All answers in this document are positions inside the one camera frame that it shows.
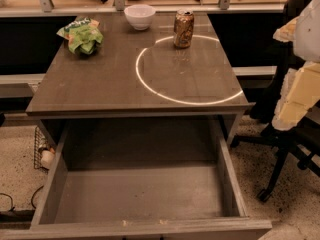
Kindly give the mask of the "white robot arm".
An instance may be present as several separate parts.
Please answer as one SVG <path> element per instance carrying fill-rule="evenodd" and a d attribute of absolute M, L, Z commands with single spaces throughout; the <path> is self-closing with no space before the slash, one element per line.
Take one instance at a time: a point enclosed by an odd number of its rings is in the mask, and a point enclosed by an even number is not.
<path fill-rule="evenodd" d="M 299 16 L 277 29 L 273 38 L 293 43 L 293 52 L 305 61 L 285 75 L 272 126 L 280 131 L 295 127 L 320 100 L 320 0 L 312 0 Z"/>

